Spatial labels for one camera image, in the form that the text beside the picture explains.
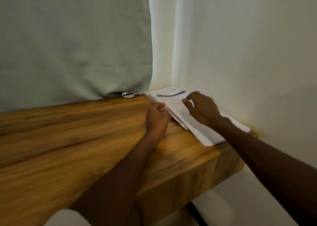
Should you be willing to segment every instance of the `wooden surface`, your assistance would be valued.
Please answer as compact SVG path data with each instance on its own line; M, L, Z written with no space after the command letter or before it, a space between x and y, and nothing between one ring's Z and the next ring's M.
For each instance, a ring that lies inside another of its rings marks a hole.
M43 225L68 207L141 139L144 95L0 114L1 225ZM151 224L241 170L227 142L205 148L172 121L137 194Z

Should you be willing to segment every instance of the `person's left arm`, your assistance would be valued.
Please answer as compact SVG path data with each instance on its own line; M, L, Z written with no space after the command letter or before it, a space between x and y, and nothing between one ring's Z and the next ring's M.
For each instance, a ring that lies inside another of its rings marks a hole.
M142 172L169 122L164 103L146 114L146 133L109 172L88 188L69 209L79 212L92 226L122 225L135 199Z

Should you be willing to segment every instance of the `stack of papers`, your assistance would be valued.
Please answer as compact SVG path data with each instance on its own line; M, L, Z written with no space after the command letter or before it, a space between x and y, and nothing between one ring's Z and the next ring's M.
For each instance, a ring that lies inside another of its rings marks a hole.
M170 115L186 130L190 130L192 134L205 147L215 145L225 141L225 139L211 128L197 122L190 114L182 99L188 96L188 92L176 87L164 88L156 91L145 91L144 94L153 102L163 102L165 108ZM227 117L231 122L243 130L250 132L250 128L235 120L232 116L220 111L223 117Z

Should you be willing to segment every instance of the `person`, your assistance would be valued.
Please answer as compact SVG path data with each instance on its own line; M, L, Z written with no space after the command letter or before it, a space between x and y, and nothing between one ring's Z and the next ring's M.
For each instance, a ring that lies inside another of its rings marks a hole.
M220 115L212 98L200 92L190 93L183 103L198 122L212 128L228 141L299 225L317 222L316 168L235 127L228 118ZM128 219L135 210L133 202L142 172L169 122L169 113L164 106L164 103L155 103L149 108L146 133L140 142L75 200L68 210L55 213L46 226L130 225Z

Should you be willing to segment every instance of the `person's left hand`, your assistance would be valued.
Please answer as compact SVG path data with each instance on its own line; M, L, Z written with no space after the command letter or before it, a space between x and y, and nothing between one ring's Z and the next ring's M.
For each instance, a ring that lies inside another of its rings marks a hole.
M169 113L164 107L165 103L156 102L146 114L146 134L157 140L161 140L169 122Z

